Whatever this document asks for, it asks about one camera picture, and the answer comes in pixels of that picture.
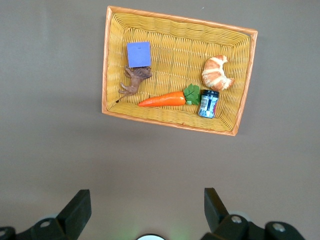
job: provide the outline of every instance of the bread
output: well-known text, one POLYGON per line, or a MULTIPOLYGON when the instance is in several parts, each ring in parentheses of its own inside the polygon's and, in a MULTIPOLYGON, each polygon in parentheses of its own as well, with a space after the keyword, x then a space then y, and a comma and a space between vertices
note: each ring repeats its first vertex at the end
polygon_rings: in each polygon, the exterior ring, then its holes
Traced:
POLYGON ((217 55, 208 59, 202 72, 203 83, 214 91, 222 91, 231 87, 235 82, 233 78, 227 78, 223 70, 223 64, 228 62, 224 55, 217 55))

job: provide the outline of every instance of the blue block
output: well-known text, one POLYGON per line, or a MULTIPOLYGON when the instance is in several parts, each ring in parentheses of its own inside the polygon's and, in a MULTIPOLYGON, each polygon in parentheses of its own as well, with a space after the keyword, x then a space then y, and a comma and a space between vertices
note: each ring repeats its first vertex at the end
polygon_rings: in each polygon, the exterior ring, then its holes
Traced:
POLYGON ((131 42, 126 45, 129 68, 151 66, 150 42, 131 42))

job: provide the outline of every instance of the basket rim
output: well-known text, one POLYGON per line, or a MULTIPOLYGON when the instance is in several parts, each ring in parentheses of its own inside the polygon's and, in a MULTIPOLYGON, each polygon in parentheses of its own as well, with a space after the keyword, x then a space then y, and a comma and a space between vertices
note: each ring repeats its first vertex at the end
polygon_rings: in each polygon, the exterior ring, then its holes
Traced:
POLYGON ((258 31, 253 28, 246 28, 246 27, 240 27, 240 26, 235 26, 235 25, 230 25, 230 24, 218 23, 218 22, 214 22, 214 21, 200 20, 200 19, 195 19, 195 18, 190 18, 190 17, 183 17, 183 16, 178 16, 178 15, 170 15, 170 14, 151 12, 151 11, 145 11, 145 10, 137 10, 137 9, 132 9, 132 8, 110 5, 107 7, 106 20, 105 20, 104 54, 103 54, 103 70, 102 70, 102 106, 101 106, 102 113, 106 114, 106 115, 114 116, 114 117, 123 118, 123 119, 134 120, 134 121, 138 121, 138 122, 164 125, 164 126, 176 127, 176 128, 199 131, 199 132, 235 136, 238 133, 242 114, 243 114, 245 104, 246 104, 249 84, 250 84, 251 75, 252 75, 253 63, 254 63, 254 58, 255 58, 257 37, 258 37, 258 31), (172 20, 172 21, 180 22, 180 23, 192 23, 192 24, 204 25, 204 26, 208 26, 208 27, 212 27, 212 28, 223 28, 223 29, 228 29, 228 30, 248 34, 250 36, 250 47, 249 47, 249 60, 248 60, 248 66, 247 66, 247 71, 246 71, 246 81, 245 81, 245 85, 244 85, 244 89, 243 89, 243 94, 240 99, 239 108, 237 110, 235 124, 234 124, 233 129, 231 131, 217 131, 217 130, 211 130, 211 129, 206 129, 206 128, 181 125, 179 123, 161 122, 158 120, 140 118, 140 117, 135 117, 135 116, 129 116, 129 115, 122 114, 122 113, 115 113, 115 112, 108 111, 107 110, 107 105, 108 105, 108 102, 107 102, 108 55, 109 55, 110 28, 111 28, 111 21, 112 21, 113 13, 134 14, 134 15, 143 16, 143 17, 168 19, 168 20, 172 20))

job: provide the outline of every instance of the basket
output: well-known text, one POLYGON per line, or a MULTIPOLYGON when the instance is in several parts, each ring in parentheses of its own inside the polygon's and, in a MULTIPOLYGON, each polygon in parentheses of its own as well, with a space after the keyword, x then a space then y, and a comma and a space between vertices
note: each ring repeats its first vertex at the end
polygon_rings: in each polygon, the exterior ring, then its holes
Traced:
POLYGON ((114 117, 235 136, 246 103, 258 32, 181 16, 109 6, 106 12, 102 112, 114 117), (150 42, 152 77, 144 80, 138 93, 116 101, 120 82, 128 65, 127 43, 150 42), (220 92, 215 118, 198 116, 199 106, 139 107, 147 98, 183 91, 190 84, 207 88, 202 82, 205 62, 225 55, 225 75, 235 83, 220 92))

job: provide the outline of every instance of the gray floor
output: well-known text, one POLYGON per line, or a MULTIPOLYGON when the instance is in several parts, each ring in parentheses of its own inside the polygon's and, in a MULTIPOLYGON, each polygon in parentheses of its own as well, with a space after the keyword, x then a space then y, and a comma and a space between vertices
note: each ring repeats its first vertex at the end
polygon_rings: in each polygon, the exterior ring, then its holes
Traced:
POLYGON ((21 232, 90 189, 81 240, 209 231, 205 187, 230 211, 320 239, 320 2, 0 1, 0 226, 21 232), (259 31, 236 137, 101 113, 108 5, 259 31))

